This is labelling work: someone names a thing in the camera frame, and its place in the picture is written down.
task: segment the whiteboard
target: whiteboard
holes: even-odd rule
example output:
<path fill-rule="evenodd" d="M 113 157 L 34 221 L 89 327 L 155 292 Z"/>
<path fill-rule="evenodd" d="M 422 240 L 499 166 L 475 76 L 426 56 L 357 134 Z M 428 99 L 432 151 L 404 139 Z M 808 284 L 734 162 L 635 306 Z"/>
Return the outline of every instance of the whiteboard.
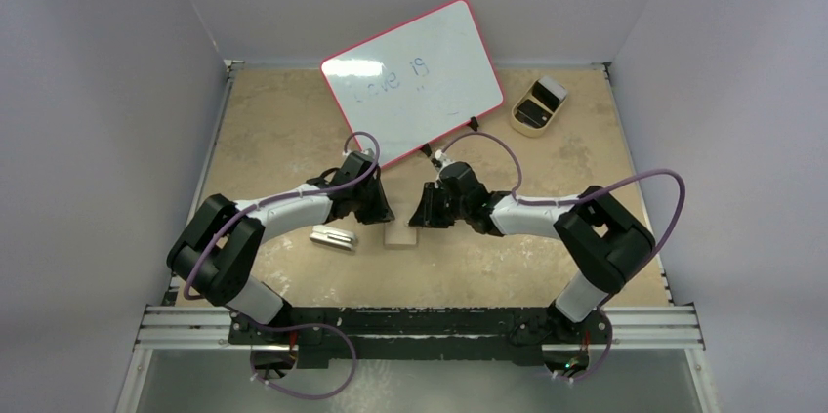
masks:
<path fill-rule="evenodd" d="M 383 166 L 503 103 L 466 0 L 336 54 L 321 70 L 352 132 L 377 137 Z"/>

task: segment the metal frame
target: metal frame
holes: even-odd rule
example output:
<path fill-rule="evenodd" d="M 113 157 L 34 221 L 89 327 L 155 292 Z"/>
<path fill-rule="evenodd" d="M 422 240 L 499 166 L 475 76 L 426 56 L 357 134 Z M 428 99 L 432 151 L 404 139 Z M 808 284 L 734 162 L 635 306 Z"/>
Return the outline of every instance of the metal frame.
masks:
<path fill-rule="evenodd" d="M 204 161 L 196 191 L 190 206 L 189 217 L 192 217 L 198 203 L 204 182 L 210 169 L 213 153 L 221 131 L 222 122 L 227 111 L 228 100 L 232 86 L 238 72 L 244 69 L 245 62 L 228 61 L 228 82 L 222 98 L 220 114 L 214 127 L 210 149 Z M 606 72 L 606 66 L 600 64 L 556 66 L 557 68 L 571 69 L 599 69 L 604 73 L 607 87 L 612 94 L 612 86 Z M 635 169 L 632 155 L 629 155 L 631 166 Z M 639 188 L 642 200 L 644 223 L 651 228 L 643 195 Z M 670 291 L 667 274 L 662 265 L 661 257 L 655 260 L 661 271 L 664 289 L 669 306 L 665 308 L 606 308 L 606 314 L 613 324 L 614 350 L 684 350 L 689 376 L 696 390 L 703 413 L 719 413 L 716 388 L 711 376 L 710 367 L 704 356 L 704 339 L 699 327 L 695 308 L 692 306 L 675 306 Z M 178 277 L 170 281 L 170 290 L 175 291 L 181 285 Z M 126 380 L 118 400 L 117 413 L 132 413 L 137 411 L 141 393 L 144 388 L 146 372 L 156 350 L 246 350 L 253 348 L 250 345 L 230 345 L 227 341 L 230 325 L 229 311 L 220 308 L 179 308 L 179 307 L 148 307 L 145 310 L 142 325 L 136 339 L 133 356 L 130 361 Z M 287 351 L 285 345 L 255 346 L 257 351 Z M 544 345 L 544 351 L 571 351 L 576 346 Z"/>
<path fill-rule="evenodd" d="M 702 350 L 693 307 L 606 308 L 614 350 Z M 229 345 L 230 312 L 222 308 L 148 307 L 136 350 L 251 350 Z M 595 344 L 600 349 L 603 345 Z M 287 351 L 286 345 L 257 345 L 257 351 Z M 544 345 L 543 351 L 577 351 L 577 345 Z"/>

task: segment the wooden table surface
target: wooden table surface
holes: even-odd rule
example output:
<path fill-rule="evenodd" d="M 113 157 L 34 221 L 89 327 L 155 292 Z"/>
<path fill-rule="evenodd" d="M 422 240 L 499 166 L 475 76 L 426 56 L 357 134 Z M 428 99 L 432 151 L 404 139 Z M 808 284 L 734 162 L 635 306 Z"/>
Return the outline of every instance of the wooden table surface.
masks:
<path fill-rule="evenodd" d="M 509 125 L 508 114 L 529 85 L 544 74 L 570 97 L 544 136 L 529 139 Z M 596 69 L 502 69 L 506 101 L 479 119 L 480 130 L 505 141 L 523 167 L 520 193 L 558 196 L 589 185 L 608 185 L 633 173 L 613 98 Z M 242 70 L 235 81 L 203 197 L 259 198 L 298 186 L 342 163 L 348 127 L 321 73 L 308 69 Z M 441 140 L 432 144 L 445 144 Z M 490 190 L 508 190 L 515 166 L 500 146 L 471 137 L 451 148 L 470 163 Z M 435 170 L 422 154 L 383 170 L 390 202 L 416 206 L 423 182 Z M 628 186 L 613 193 L 643 221 L 641 193 Z M 407 220 L 409 217 L 397 217 Z M 502 307 L 545 306 L 576 270 L 563 245 L 534 236 L 479 235 L 465 223 L 420 229 L 416 248 L 387 250 L 383 226 L 361 226 L 353 217 L 329 226 L 354 231 L 356 251 L 346 254 L 309 241 L 309 228 L 263 244 L 253 274 L 298 306 Z M 203 305 L 185 301 L 178 305 Z M 610 303 L 667 306 L 658 265 L 652 262 Z"/>

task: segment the black mounting plate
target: black mounting plate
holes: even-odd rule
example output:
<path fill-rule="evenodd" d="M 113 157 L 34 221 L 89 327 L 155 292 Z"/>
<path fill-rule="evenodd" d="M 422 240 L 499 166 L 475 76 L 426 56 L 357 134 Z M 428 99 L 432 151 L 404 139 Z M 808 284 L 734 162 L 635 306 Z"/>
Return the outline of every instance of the black mounting plate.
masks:
<path fill-rule="evenodd" d="M 501 360 L 518 366 L 544 365 L 542 345 L 606 342 L 606 328 L 592 312 L 576 330 L 556 328 L 547 308 L 298 308 L 290 325 L 325 323 L 345 332 L 360 359 Z M 243 317 L 230 329 L 232 345 L 288 344 L 288 333 L 257 330 Z M 299 368 L 326 368 L 330 359 L 350 359 L 343 340 L 330 330 L 302 330 Z"/>

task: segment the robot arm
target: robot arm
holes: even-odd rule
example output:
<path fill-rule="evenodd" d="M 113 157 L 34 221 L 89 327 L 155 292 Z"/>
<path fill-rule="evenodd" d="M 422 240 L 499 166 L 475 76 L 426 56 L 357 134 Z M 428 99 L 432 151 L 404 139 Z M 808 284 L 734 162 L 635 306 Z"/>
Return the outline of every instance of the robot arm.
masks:
<path fill-rule="evenodd" d="M 214 306 L 228 306 L 265 325 L 274 322 L 290 309 L 290 304 L 250 275 L 259 246 L 291 230 L 330 223 L 351 212 L 366 225 L 393 220 L 379 169 L 354 186 L 319 194 L 321 189 L 353 181 L 368 170 L 372 161 L 369 154 L 352 152 L 342 167 L 308 180 L 291 190 L 293 193 L 286 192 L 295 197 L 273 201 L 248 213 L 230 228 L 225 244 L 216 246 L 197 269 L 193 287 Z M 219 194 L 208 197 L 170 251 L 167 266 L 187 278 L 213 235 L 239 210 L 264 201 L 232 202 Z"/>
<path fill-rule="evenodd" d="M 646 227 L 612 195 L 565 204 L 600 189 L 597 186 L 555 199 L 513 196 L 487 191 L 469 164 L 452 162 L 441 151 L 434 164 L 437 180 L 425 184 L 409 225 L 449 227 L 462 219 L 481 234 L 529 234 L 562 241 L 579 269 L 549 307 L 550 316 L 564 325 L 580 323 L 621 291 L 655 245 Z"/>

